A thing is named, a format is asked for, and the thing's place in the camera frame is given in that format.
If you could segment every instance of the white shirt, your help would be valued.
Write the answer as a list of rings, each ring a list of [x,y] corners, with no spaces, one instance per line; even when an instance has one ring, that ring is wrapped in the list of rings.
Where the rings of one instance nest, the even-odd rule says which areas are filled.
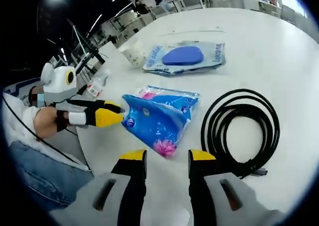
[[[35,133],[33,120],[37,112],[41,108],[36,108],[34,106],[28,107],[18,98],[9,95],[7,93],[3,94],[4,99],[8,103],[9,107],[14,111],[14,113],[22,120],[22,122],[33,132]],[[69,159],[65,158],[63,155],[59,154],[55,150],[51,149],[42,142],[36,141],[36,137],[33,136],[12,114],[12,112],[7,107],[6,103],[3,102],[2,115],[3,115],[3,127],[5,132],[5,137],[8,145],[10,146],[14,141],[20,141],[21,143],[28,145],[29,147],[40,151],[41,153],[49,156],[50,158],[65,163],[70,166],[77,167],[81,170],[88,170],[86,165],[83,165],[71,155],[65,154],[74,161],[78,162],[76,164]]]

